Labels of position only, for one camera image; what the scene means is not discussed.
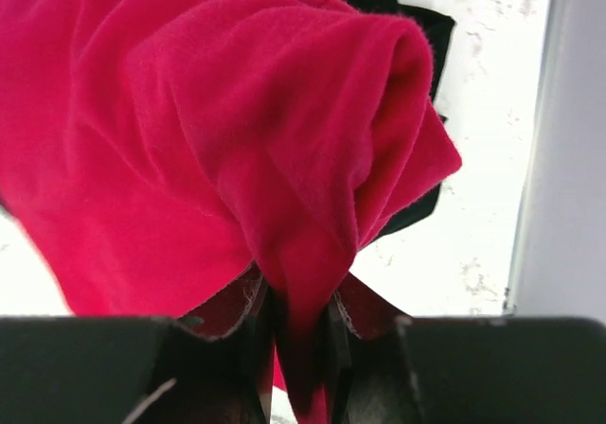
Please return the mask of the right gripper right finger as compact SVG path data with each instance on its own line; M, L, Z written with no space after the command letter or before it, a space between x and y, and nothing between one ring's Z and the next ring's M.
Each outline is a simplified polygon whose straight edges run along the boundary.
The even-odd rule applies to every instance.
M415 318L348 275L326 337L331 423L605 419L605 327L592 319Z

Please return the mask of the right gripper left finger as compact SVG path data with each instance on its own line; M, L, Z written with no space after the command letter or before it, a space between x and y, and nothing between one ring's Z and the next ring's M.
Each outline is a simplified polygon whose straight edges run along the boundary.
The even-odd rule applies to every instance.
M271 294L256 267L186 315L5 317L5 423L266 423Z

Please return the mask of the red t shirt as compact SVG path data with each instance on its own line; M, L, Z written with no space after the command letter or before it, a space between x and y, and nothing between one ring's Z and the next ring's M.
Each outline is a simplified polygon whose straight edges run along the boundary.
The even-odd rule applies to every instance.
M342 0L1 0L1 199L77 314L177 316L256 264L302 423L356 254L456 172L420 27Z

